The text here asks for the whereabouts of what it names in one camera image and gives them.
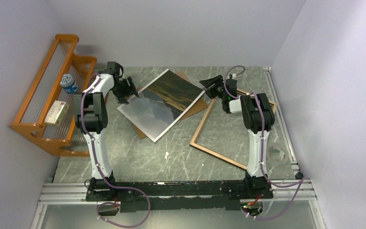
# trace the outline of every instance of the box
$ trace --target box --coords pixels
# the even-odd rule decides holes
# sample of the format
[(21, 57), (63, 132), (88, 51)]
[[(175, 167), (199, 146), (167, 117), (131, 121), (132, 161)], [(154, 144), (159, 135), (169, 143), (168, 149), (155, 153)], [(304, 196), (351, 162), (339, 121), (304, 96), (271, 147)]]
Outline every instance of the box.
[(47, 125), (60, 126), (65, 114), (67, 114), (69, 104), (67, 102), (62, 102), (55, 100), (52, 104), (44, 123)]

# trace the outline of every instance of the brown cardboard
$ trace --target brown cardboard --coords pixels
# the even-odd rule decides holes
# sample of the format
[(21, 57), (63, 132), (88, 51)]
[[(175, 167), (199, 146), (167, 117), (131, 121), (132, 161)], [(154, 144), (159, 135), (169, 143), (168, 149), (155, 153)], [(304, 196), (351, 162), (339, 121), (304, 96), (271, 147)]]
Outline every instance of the brown cardboard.
[[(184, 74), (184, 72), (177, 72), (175, 73), (176, 75), (180, 76), (181, 78), (187, 80), (188, 82), (189, 79), (187, 79), (187, 76), (186, 74)], [(199, 112), (199, 111), (202, 111), (204, 110), (205, 108), (207, 108), (207, 104), (205, 103), (204, 99), (203, 98), (200, 98), (181, 118), (180, 120), (182, 119), (185, 119), (187, 117), (190, 117), (192, 116), (193, 114)], [(137, 132), (137, 135), (140, 139), (143, 139), (146, 137), (146, 135), (137, 127), (135, 126), (134, 124), (132, 125), (134, 127), (134, 130), (135, 132)]]

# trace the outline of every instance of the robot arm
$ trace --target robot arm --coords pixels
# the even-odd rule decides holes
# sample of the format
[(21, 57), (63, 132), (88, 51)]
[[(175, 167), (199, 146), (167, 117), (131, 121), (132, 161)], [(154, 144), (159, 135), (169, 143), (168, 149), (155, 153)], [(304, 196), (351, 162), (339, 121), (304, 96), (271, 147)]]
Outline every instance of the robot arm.
[[(95, 163), (97, 161), (100, 165), (106, 180), (112, 184), (115, 183), (104, 142), (105, 128), (108, 123), (104, 97), (109, 91), (112, 91), (118, 103), (128, 104), (125, 97), (132, 94), (139, 96), (131, 77), (125, 78), (123, 76), (123, 67), (116, 62), (108, 62), (106, 69), (94, 76), (94, 82), (83, 93), (76, 93), (73, 96), (75, 125), (83, 133), (90, 152), (92, 163), (90, 192), (99, 194), (99, 196), (103, 197), (103, 200), (106, 200), (114, 197), (115, 193), (114, 190), (102, 191), (102, 193), (101, 191), (96, 191), (98, 189), (109, 189), (109, 187), (103, 181)], [(82, 120), (89, 133), (86, 133), (82, 128)]]
[[(263, 170), (266, 171), (265, 157), (266, 147), (263, 147), (262, 154), (262, 141), (264, 146), (267, 145), (267, 138), (270, 134), (272, 125), (275, 122), (275, 117), (271, 109), (270, 103), (265, 93), (255, 94), (260, 101), (261, 109), (264, 115), (264, 131), (262, 133), (262, 118), (255, 97), (251, 95), (239, 96), (238, 99), (233, 99), (224, 89), (223, 78), (221, 75), (209, 80), (200, 81), (206, 89), (205, 93), (214, 98), (218, 96), (222, 99), (223, 110), (227, 113), (242, 113), (244, 125), (249, 133), (249, 161), (246, 167), (245, 179), (248, 182), (250, 191), (266, 191), (270, 189), (270, 184), (265, 179), (260, 164), (262, 163)], [(227, 79), (226, 87), (230, 94), (237, 96), (236, 93), (236, 80)]]

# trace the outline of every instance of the orange wooden rack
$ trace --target orange wooden rack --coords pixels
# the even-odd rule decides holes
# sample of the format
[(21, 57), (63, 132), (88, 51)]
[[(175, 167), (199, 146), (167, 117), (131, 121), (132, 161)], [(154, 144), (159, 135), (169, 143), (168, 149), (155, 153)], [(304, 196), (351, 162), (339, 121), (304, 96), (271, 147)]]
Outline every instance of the orange wooden rack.
[[(57, 34), (36, 78), (26, 94), (10, 127), (54, 156), (89, 156), (89, 152), (69, 150), (75, 131), (72, 95), (60, 86), (63, 74), (69, 73), (77, 82), (78, 92), (88, 87), (96, 58), (74, 52), (79, 37)], [(55, 100), (68, 102), (70, 107), (60, 126), (47, 126), (44, 119)]]

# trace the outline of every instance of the gray wall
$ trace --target gray wall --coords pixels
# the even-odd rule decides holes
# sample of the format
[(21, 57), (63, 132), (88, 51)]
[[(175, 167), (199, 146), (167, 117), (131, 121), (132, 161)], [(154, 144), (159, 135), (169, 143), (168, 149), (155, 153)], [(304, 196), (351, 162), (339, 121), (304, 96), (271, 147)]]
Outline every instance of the gray wall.
[(101, 63), (271, 66), (305, 0), (50, 2)]
[(366, 228), (366, 1), (307, 0), (272, 71), (328, 228)]
[(42, 184), (58, 161), (9, 128), (62, 32), (53, 16), (43, 0), (0, 1), (0, 229), (30, 228)]

